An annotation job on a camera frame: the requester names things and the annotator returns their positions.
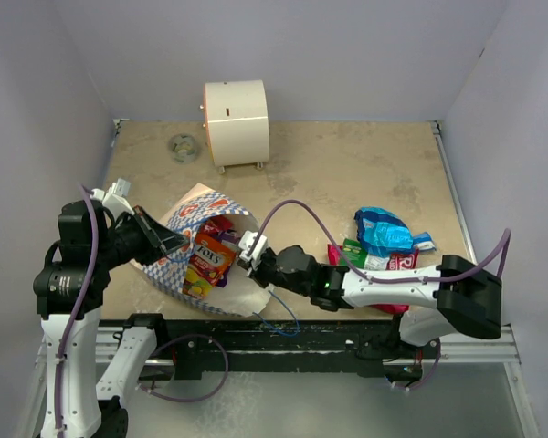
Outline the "blue snack bar wrapper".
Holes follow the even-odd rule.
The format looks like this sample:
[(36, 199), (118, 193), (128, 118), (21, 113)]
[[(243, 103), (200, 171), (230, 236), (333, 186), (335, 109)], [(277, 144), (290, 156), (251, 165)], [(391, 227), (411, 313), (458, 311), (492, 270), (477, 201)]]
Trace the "blue snack bar wrapper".
[(432, 252), (437, 250), (436, 244), (428, 232), (414, 235), (412, 242), (413, 248), (418, 252)]

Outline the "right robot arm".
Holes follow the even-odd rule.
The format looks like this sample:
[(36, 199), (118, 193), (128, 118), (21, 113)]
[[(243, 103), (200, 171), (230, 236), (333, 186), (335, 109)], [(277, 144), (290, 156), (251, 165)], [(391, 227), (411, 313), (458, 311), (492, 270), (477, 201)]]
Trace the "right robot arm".
[(412, 270), (365, 271), (319, 263), (294, 245), (279, 253), (266, 249), (244, 267), (261, 287), (307, 297), (326, 311), (405, 306), (387, 337), (398, 357), (449, 334), (485, 340), (501, 335), (501, 279), (457, 255)]

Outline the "blue gummy candy bag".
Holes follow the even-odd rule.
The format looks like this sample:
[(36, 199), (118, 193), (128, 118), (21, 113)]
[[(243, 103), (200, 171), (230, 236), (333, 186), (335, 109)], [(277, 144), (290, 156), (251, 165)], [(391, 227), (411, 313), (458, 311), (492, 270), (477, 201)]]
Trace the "blue gummy candy bag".
[(410, 254), (414, 251), (409, 228), (395, 214), (379, 207), (362, 207), (354, 214), (357, 240), (373, 256)]

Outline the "red chips bag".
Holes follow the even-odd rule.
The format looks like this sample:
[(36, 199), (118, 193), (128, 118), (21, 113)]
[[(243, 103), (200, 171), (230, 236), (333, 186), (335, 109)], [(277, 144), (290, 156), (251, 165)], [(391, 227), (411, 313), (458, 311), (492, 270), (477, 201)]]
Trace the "red chips bag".
[[(332, 266), (339, 266), (340, 258), (342, 256), (341, 247), (340, 250), (336, 250), (331, 244), (327, 244), (327, 257), (329, 264)], [(418, 252), (415, 251), (412, 254), (392, 254), (389, 256), (390, 260), (386, 270), (408, 270), (415, 269), (418, 259)]]

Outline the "blue checkered paper bag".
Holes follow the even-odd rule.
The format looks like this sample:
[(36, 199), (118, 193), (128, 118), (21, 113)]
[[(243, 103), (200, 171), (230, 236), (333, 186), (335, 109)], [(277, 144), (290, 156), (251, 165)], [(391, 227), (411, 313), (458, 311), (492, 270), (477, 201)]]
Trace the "blue checkered paper bag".
[(246, 207), (198, 183), (161, 219), (162, 225), (189, 237), (190, 244), (152, 265), (133, 265), (161, 292), (192, 307), (214, 315), (257, 317), (271, 331), (286, 337), (296, 335), (298, 324), (290, 329), (276, 328), (263, 318), (261, 312), (269, 302), (273, 301), (281, 306), (285, 303), (275, 293), (274, 286), (263, 288), (248, 277), (247, 271), (237, 264), (239, 254), (229, 271), (225, 287), (215, 286), (205, 299), (190, 297), (183, 292), (185, 272), (195, 249), (195, 237), (201, 233), (200, 228), (206, 219), (218, 215), (225, 216), (233, 224), (232, 230), (240, 239), (246, 231), (258, 230), (258, 221)]

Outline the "green snack bag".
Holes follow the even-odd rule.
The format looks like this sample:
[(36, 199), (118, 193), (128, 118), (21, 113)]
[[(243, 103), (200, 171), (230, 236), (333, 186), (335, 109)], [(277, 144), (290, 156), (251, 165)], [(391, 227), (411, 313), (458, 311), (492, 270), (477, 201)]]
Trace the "green snack bag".
[(341, 252), (340, 266), (346, 266), (350, 261), (355, 267), (362, 270), (386, 270), (390, 260), (390, 257), (369, 254), (358, 241), (351, 239), (343, 240)]

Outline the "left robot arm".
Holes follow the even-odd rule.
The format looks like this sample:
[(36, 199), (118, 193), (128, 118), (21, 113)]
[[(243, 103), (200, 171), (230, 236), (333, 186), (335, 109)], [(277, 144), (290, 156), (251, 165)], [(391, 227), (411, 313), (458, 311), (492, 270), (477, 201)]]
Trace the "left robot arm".
[(91, 199), (64, 205), (58, 232), (33, 283), (47, 347), (47, 408), (40, 434), (123, 437), (144, 363), (163, 356), (170, 337), (161, 314), (131, 315), (111, 363), (97, 375), (97, 334), (110, 272), (131, 261), (152, 265), (190, 240), (140, 206), (114, 214)]

